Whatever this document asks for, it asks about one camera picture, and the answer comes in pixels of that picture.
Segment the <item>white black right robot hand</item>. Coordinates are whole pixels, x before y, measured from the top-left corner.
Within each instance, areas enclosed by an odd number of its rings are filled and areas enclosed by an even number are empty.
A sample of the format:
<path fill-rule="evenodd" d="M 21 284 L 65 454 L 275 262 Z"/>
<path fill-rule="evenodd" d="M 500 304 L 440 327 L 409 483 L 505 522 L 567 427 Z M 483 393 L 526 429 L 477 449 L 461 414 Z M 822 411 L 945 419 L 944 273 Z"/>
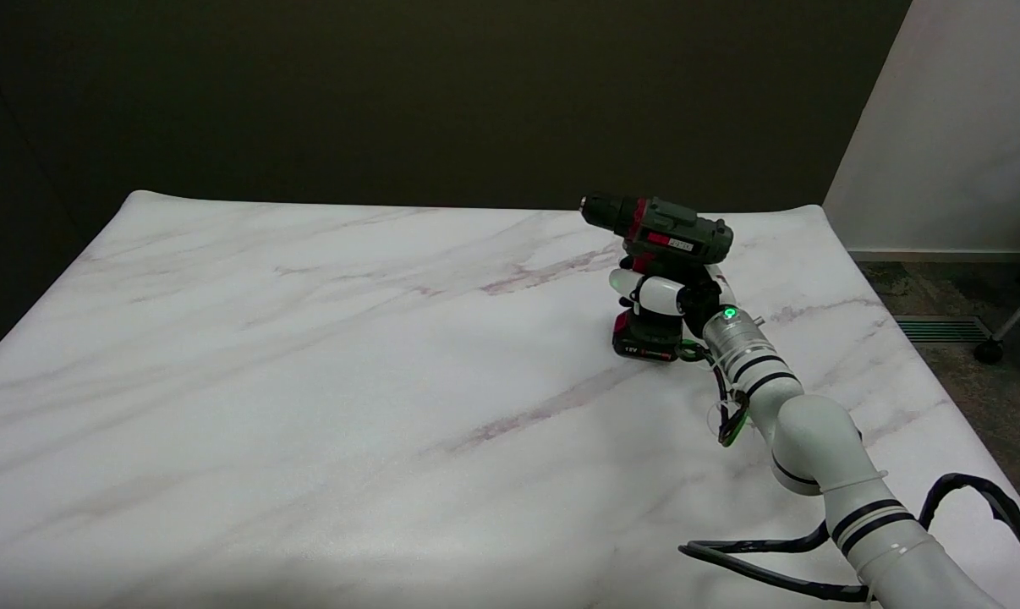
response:
<path fill-rule="evenodd" d="M 618 267 L 608 274 L 608 285 L 639 310 L 680 317 L 688 336 L 700 338 L 714 317 L 734 315 L 738 302 L 719 266 L 692 266 L 691 271 L 681 283 Z"/>

